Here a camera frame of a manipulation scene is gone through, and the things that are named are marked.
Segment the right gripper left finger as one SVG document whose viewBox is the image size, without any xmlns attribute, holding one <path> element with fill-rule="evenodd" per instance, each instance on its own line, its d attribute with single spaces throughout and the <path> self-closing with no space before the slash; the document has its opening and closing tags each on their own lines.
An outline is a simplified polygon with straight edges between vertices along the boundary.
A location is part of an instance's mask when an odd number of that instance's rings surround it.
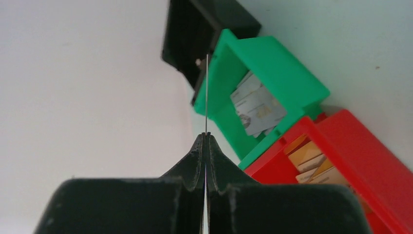
<svg viewBox="0 0 413 234">
<path fill-rule="evenodd" d="M 158 178 L 72 178 L 52 195 L 37 234 L 198 234 L 206 135 Z"/>
</svg>

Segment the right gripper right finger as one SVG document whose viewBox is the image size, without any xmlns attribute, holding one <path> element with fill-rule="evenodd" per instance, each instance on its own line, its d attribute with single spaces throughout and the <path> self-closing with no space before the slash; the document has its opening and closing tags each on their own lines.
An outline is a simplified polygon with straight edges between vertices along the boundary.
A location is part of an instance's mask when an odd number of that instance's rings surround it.
<svg viewBox="0 0 413 234">
<path fill-rule="evenodd" d="M 369 234 L 360 203 L 340 185 L 257 182 L 206 136 L 208 228 L 212 234 Z"/>
</svg>

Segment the pale blue patterned card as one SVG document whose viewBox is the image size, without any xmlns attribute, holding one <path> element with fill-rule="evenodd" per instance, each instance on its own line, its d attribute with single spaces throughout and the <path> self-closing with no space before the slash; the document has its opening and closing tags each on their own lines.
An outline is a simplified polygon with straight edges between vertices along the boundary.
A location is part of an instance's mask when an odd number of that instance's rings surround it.
<svg viewBox="0 0 413 234">
<path fill-rule="evenodd" d="M 209 85 L 209 54 L 206 55 L 206 76 L 205 76 L 205 135 L 208 134 L 208 85 Z"/>
</svg>

